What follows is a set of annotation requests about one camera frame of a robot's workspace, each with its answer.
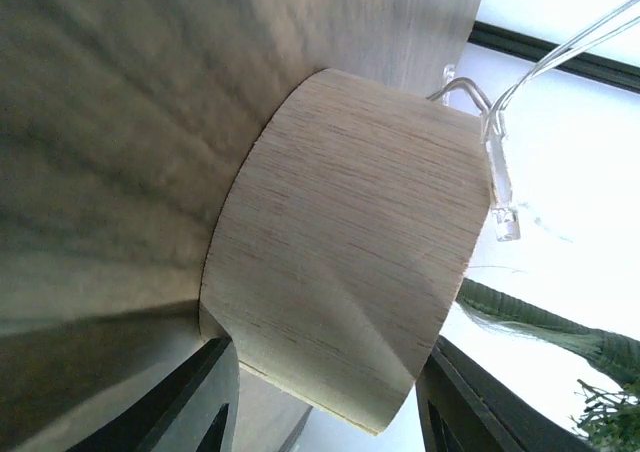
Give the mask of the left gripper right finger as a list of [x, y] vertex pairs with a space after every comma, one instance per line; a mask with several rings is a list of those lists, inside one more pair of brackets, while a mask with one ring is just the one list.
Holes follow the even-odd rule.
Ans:
[[427, 451], [591, 451], [449, 341], [438, 341], [416, 382]]

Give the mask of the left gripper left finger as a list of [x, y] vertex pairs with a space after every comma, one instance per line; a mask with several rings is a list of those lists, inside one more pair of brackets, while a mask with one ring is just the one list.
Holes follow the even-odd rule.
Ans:
[[228, 337], [208, 341], [73, 451], [230, 451], [239, 361]]

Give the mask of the small green christmas tree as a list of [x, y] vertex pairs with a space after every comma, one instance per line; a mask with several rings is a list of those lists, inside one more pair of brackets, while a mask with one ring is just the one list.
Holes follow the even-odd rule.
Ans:
[[240, 365], [370, 433], [404, 404], [485, 221], [520, 236], [498, 118], [325, 69], [254, 142], [200, 302]]

